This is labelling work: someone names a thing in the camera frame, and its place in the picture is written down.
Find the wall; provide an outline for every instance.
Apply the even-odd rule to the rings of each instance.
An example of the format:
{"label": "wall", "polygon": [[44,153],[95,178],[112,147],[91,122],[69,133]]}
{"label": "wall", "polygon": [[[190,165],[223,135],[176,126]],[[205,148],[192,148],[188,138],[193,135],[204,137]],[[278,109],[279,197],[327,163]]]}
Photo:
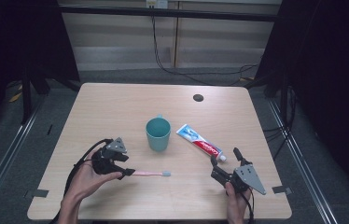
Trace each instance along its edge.
{"label": "wall", "polygon": [[[244,1],[170,1],[169,8],[275,15],[280,6],[277,0],[271,4],[267,0],[259,0],[260,4],[239,2]],[[146,1],[141,0],[59,3],[146,7]],[[63,13],[63,19],[78,70],[158,67],[151,18]],[[272,29],[271,22],[259,21],[155,18],[155,24],[158,53],[164,67],[239,67],[258,63]]]}

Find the wooden table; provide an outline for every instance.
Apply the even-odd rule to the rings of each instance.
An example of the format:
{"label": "wooden table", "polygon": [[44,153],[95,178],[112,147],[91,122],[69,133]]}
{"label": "wooden table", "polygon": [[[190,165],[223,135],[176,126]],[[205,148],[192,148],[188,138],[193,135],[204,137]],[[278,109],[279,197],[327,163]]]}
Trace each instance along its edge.
{"label": "wooden table", "polygon": [[[195,94],[202,95],[203,101],[194,101]],[[145,133],[147,121],[158,114],[172,125],[169,146],[163,152],[148,147]],[[209,156],[175,133],[186,123],[224,151],[227,161],[219,166],[228,173],[239,166],[232,153],[234,147],[254,163],[267,190],[266,195],[255,191],[255,218],[291,216],[286,195],[272,191],[282,184],[246,89],[88,83],[76,98],[38,187],[49,194],[34,197],[28,217],[52,219],[60,208],[73,164],[99,140],[121,137],[130,158],[117,165],[170,171],[172,176],[126,176],[110,181],[82,202],[80,219],[225,219],[227,196],[210,176]]]}

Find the teal cup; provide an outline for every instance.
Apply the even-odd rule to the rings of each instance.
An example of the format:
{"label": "teal cup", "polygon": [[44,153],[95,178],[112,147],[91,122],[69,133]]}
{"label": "teal cup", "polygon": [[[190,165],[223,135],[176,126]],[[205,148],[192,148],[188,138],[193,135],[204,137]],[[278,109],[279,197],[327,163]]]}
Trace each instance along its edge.
{"label": "teal cup", "polygon": [[148,121],[146,125],[148,144],[154,151],[163,151],[168,147],[171,124],[162,115]]}

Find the human hand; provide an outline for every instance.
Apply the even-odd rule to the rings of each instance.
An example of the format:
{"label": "human hand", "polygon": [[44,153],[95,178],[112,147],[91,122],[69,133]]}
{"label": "human hand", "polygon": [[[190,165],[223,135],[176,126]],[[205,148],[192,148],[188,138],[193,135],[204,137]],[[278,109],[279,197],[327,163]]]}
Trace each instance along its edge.
{"label": "human hand", "polygon": [[68,191],[63,197],[58,219],[59,224],[76,224],[81,201],[91,196],[105,182],[122,176],[121,172],[97,175],[92,167],[91,158],[93,153],[95,151],[90,152],[87,159],[81,164],[70,183]]}
{"label": "human hand", "polygon": [[[241,195],[235,194],[235,189],[230,182],[225,184],[225,189],[228,194],[227,203],[227,219],[230,224],[243,224],[244,223],[244,211],[247,207],[247,203]],[[244,192],[244,196],[247,200],[250,199],[251,189]]]}
{"label": "human hand", "polygon": [[121,172],[114,172],[107,175],[97,175],[92,167],[92,155],[96,151],[88,154],[87,159],[80,165],[78,171],[72,179],[68,191],[64,198],[71,197],[77,202],[91,196],[105,182],[120,178]]}

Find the toothpaste cap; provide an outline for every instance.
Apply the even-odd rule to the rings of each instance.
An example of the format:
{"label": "toothpaste cap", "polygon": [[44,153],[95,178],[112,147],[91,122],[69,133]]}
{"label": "toothpaste cap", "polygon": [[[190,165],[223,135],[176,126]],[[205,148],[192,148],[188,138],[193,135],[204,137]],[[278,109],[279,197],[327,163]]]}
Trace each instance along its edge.
{"label": "toothpaste cap", "polygon": [[221,161],[226,161],[226,160],[227,160],[227,157],[225,157],[224,155],[221,155],[221,156],[220,156],[220,160],[221,160]]}

